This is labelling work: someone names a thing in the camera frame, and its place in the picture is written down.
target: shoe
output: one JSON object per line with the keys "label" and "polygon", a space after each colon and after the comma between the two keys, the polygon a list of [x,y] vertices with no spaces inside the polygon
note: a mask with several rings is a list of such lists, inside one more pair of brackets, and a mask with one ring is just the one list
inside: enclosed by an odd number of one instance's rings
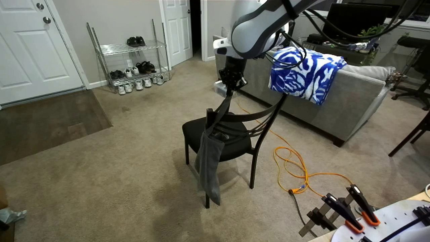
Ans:
{"label": "shoe", "polygon": [[145,46],[145,40],[143,36],[136,36],[134,39],[139,46]]}
{"label": "shoe", "polygon": [[110,79],[117,79],[118,78],[117,71],[110,71],[109,75],[110,75]]}
{"label": "shoe", "polygon": [[132,84],[125,84],[124,86],[125,86],[125,92],[126,93],[132,93],[133,92]]}
{"label": "shoe", "polygon": [[137,43],[137,40],[136,40],[134,36],[129,38],[129,39],[126,40],[126,45],[130,46],[130,47],[139,47],[139,43]]}
{"label": "shoe", "polygon": [[125,74],[120,70],[116,70],[117,79],[125,78]]}
{"label": "shoe", "polygon": [[147,61],[137,65],[137,69],[139,69],[139,73],[141,73],[141,74],[156,73],[156,67],[151,62],[147,62]]}
{"label": "shoe", "polygon": [[128,78],[133,77],[132,70],[130,70],[130,69],[126,69],[126,70],[125,70],[125,75],[126,75]]}
{"label": "shoe", "polygon": [[136,81],[136,90],[141,92],[144,90],[144,85],[143,85],[143,81]]}
{"label": "shoe", "polygon": [[125,96],[125,89],[124,89],[124,86],[121,85],[121,86],[118,86],[118,94],[120,96]]}
{"label": "shoe", "polygon": [[133,67],[133,74],[139,75],[139,69],[136,66]]}
{"label": "shoe", "polygon": [[163,77],[156,77],[156,78],[153,78],[155,79],[155,84],[156,85],[159,85],[159,86],[161,86],[164,82],[163,82]]}
{"label": "shoe", "polygon": [[151,79],[145,79],[145,89],[151,89],[152,84],[151,84]]}

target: couch arm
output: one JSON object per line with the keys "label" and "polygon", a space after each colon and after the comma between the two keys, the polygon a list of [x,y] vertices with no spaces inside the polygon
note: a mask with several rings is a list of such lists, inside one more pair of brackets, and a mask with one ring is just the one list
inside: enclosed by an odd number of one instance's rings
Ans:
{"label": "couch arm", "polygon": [[284,110],[347,141],[375,113],[387,92],[386,81],[340,70],[321,106],[290,97]]}

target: gray cloth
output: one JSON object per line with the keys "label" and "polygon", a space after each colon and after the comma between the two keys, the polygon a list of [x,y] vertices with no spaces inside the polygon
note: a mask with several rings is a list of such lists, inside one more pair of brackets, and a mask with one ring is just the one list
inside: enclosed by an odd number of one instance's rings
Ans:
{"label": "gray cloth", "polygon": [[210,132],[204,131],[200,137],[200,149],[196,157],[196,168],[199,171],[199,182],[210,199],[220,205],[219,182],[216,176],[218,161],[223,153],[225,143],[211,137]]}
{"label": "gray cloth", "polygon": [[231,96],[227,96],[215,113],[208,113],[206,125],[207,128],[202,133],[200,148],[196,157],[199,182],[210,199],[216,205],[220,205],[220,191],[216,170],[219,159],[225,149],[225,143],[216,139],[214,133],[215,127],[220,122],[225,114],[229,113],[230,102]]}

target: black chair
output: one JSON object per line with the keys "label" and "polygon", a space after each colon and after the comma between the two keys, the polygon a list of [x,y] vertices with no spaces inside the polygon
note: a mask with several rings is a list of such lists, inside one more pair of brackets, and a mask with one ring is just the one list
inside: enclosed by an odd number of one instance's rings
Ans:
{"label": "black chair", "polygon": [[388,156],[392,157],[407,141],[411,139],[411,144],[414,144],[426,131],[430,131],[430,112],[426,114],[426,117],[415,127],[415,129],[406,136],[405,140],[402,140],[398,147],[395,147]]}
{"label": "black chair", "polygon": [[[280,113],[281,106],[284,105],[286,94],[282,94],[280,101],[270,106],[269,109],[253,113],[253,114],[233,114],[227,113],[222,117],[220,122],[214,129],[214,136],[222,143],[225,143],[225,149],[219,159],[219,163],[233,160],[239,157],[245,153],[253,156],[251,164],[251,175],[250,175],[250,188],[254,188],[255,180],[255,168],[257,168],[257,159],[261,144],[268,135],[272,124],[274,122],[277,114]],[[208,112],[207,117],[192,120],[183,125],[183,133],[186,140],[186,163],[190,164],[190,153],[188,147],[194,152],[199,152],[200,148],[200,137],[206,129],[207,118],[211,118],[211,112]],[[259,118],[265,118],[263,121],[255,122],[254,128],[246,128],[245,122],[257,121]],[[251,139],[255,137],[257,143],[253,147]],[[210,198],[206,195],[206,209],[210,207]]]}
{"label": "black chair", "polygon": [[410,67],[415,69],[418,73],[423,74],[425,82],[418,88],[418,89],[410,89],[406,86],[399,86],[395,85],[392,90],[403,90],[403,93],[397,93],[392,96],[392,100],[398,100],[399,97],[403,96],[413,96],[418,98],[425,106],[422,108],[423,110],[430,109],[430,102],[429,98],[430,96],[426,93],[426,90],[430,86],[430,40],[427,39],[418,39],[418,38],[410,38],[410,36],[402,36],[398,40],[399,46],[410,47],[410,49],[417,49],[417,54],[411,63],[409,63],[403,74],[409,71]]}

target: door frame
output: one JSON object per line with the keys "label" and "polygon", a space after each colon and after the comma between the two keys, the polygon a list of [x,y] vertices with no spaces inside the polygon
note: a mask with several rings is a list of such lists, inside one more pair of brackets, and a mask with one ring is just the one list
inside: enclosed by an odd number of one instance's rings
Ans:
{"label": "door frame", "polygon": [[54,18],[54,23],[55,23],[55,26],[57,26],[57,28],[58,28],[58,31],[59,31],[59,36],[63,39],[63,43],[65,43],[65,46],[66,46],[66,49],[67,49],[67,53],[69,53],[69,55],[70,55],[70,58],[71,58],[71,62],[74,63],[74,66],[75,66],[75,69],[77,69],[77,71],[78,71],[78,75],[79,75],[79,78],[81,78],[82,85],[85,86],[85,89],[98,88],[100,85],[96,86],[96,85],[91,85],[91,84],[89,82],[89,79],[87,79],[87,77],[86,77],[86,74],[85,74],[85,71],[83,71],[83,69],[82,69],[82,65],[81,65],[81,62],[79,62],[79,58],[78,58],[78,55],[77,55],[77,51],[75,51],[75,49],[74,49],[73,45],[71,45],[70,36],[69,36],[69,34],[67,34],[67,31],[66,31],[66,27],[65,27],[63,22],[62,22],[62,18],[59,16],[59,14],[58,14],[58,11],[57,11],[57,7],[55,7],[55,4],[54,4],[54,0],[44,0],[44,1],[46,1],[46,6],[47,6],[50,14],[51,14],[53,18]]}
{"label": "door frame", "polygon": [[[200,42],[202,42],[202,61],[210,61],[214,58],[208,58],[208,53],[207,53],[207,0],[199,0],[200,1],[200,28],[202,28],[202,36],[200,36]],[[159,6],[160,6],[160,14],[161,14],[161,23],[165,24],[165,11],[164,11],[164,4],[163,0],[159,0]],[[168,49],[168,58],[171,59],[171,43],[165,43],[167,49]]]}

